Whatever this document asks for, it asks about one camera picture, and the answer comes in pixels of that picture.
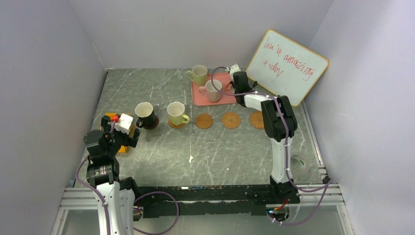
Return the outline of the black mug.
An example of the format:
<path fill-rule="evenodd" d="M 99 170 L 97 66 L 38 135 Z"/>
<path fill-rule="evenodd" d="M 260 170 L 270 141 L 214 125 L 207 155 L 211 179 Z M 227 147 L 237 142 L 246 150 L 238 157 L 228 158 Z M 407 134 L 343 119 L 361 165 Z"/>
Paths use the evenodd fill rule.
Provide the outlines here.
<path fill-rule="evenodd" d="M 135 113 L 138 117 L 136 121 L 137 128 L 151 130 L 158 126 L 159 118 L 155 115 L 154 107 L 151 103 L 139 103 L 135 108 Z"/>

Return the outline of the pink mug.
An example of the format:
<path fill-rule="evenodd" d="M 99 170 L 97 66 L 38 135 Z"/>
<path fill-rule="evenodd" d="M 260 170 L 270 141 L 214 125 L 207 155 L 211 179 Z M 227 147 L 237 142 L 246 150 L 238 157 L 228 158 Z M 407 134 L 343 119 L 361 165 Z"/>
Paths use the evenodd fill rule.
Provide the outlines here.
<path fill-rule="evenodd" d="M 213 79 L 206 82 L 204 86 L 199 87 L 199 93 L 204 95 L 210 103 L 216 103 L 221 98 L 222 83 Z"/>

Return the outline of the green mug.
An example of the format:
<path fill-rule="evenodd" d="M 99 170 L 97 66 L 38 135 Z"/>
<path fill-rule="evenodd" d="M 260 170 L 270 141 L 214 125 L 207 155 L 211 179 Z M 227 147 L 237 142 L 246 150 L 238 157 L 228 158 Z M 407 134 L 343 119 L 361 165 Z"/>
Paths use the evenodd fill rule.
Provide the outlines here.
<path fill-rule="evenodd" d="M 208 79 L 208 69 L 203 65 L 196 65 L 186 72 L 186 76 L 197 86 L 204 86 Z"/>
<path fill-rule="evenodd" d="M 175 101 L 170 103 L 167 106 L 167 112 L 169 121 L 175 126 L 190 123 L 191 119 L 185 114 L 185 106 L 181 102 Z"/>

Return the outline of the light wooden coaster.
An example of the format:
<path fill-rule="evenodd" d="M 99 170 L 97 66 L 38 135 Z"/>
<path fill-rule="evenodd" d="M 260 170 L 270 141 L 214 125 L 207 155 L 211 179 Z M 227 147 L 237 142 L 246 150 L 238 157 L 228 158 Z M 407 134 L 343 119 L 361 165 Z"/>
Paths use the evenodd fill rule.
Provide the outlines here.
<path fill-rule="evenodd" d="M 173 124 L 173 123 L 171 122 L 171 120 L 168 120 L 168 124 L 169 124 L 172 128 L 174 128 L 174 129 L 179 129 L 179 128 L 182 128 L 182 127 L 184 127 L 184 125 L 185 125 L 185 123 L 182 123 L 182 124 L 180 124 L 180 125 L 175 125 L 175 124 Z"/>
<path fill-rule="evenodd" d="M 207 113 L 199 114 L 195 119 L 195 124 L 201 129 L 210 128 L 213 124 L 213 118 Z"/>

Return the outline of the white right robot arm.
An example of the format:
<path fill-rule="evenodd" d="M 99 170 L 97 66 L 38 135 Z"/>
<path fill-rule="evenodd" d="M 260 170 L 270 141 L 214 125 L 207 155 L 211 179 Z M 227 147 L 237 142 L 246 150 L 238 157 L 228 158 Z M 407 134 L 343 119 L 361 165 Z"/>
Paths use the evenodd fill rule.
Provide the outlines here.
<path fill-rule="evenodd" d="M 290 145 L 298 128 L 289 98 L 269 96 L 254 91 L 248 83 L 245 71 L 235 64 L 229 69 L 231 86 L 236 102 L 243 107 L 253 108 L 262 113 L 264 130 L 271 140 L 273 168 L 271 173 L 269 197 L 275 203 L 287 198 L 288 192 L 294 190 L 290 167 Z"/>

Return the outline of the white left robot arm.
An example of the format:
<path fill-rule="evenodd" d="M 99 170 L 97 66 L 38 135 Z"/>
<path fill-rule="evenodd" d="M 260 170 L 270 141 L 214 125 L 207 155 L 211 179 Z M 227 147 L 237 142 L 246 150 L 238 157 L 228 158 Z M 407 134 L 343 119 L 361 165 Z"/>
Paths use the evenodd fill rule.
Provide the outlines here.
<path fill-rule="evenodd" d="M 132 177 L 120 179 L 117 153 L 122 148 L 136 147 L 140 130 L 133 126 L 129 114 L 104 115 L 99 130 L 84 136 L 87 184 L 93 188 L 101 235 L 132 235 L 133 205 L 140 192 Z"/>

